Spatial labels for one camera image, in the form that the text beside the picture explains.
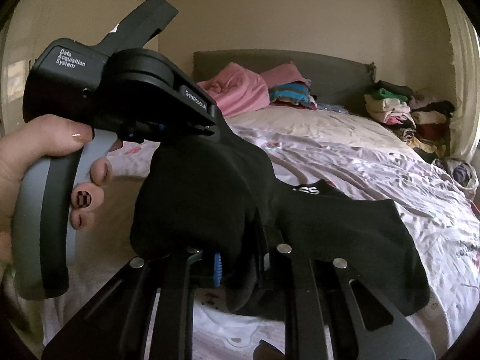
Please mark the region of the person's left hand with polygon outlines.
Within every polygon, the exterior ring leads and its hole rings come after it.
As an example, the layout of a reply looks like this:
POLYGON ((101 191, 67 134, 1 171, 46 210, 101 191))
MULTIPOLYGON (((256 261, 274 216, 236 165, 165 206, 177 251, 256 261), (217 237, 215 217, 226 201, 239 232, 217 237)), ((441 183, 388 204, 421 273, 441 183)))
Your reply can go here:
MULTIPOLYGON (((44 115, 1 139, 1 268, 12 264, 11 220, 26 171, 44 156, 63 157, 78 152, 93 138, 93 130, 86 124, 44 115)), ((112 166, 108 159, 100 158, 89 174, 91 181, 72 191, 70 222, 75 230, 93 227, 95 211, 104 200, 103 186, 112 177, 112 166)))

